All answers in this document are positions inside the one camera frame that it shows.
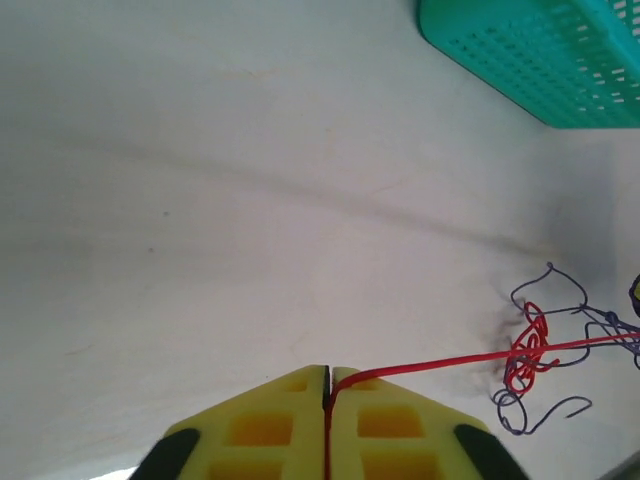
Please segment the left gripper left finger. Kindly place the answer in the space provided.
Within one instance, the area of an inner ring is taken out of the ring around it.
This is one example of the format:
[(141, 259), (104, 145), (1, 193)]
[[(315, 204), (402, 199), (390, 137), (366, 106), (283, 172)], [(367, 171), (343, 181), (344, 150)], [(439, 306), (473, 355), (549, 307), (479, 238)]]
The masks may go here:
[(309, 365), (183, 419), (133, 479), (323, 479), (330, 369)]

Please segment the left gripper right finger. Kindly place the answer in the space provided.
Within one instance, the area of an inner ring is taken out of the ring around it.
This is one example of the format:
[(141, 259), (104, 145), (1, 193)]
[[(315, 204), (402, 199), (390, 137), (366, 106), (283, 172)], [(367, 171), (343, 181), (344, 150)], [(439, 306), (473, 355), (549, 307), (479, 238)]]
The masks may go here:
[(330, 479), (526, 479), (480, 420), (382, 379), (337, 395)]

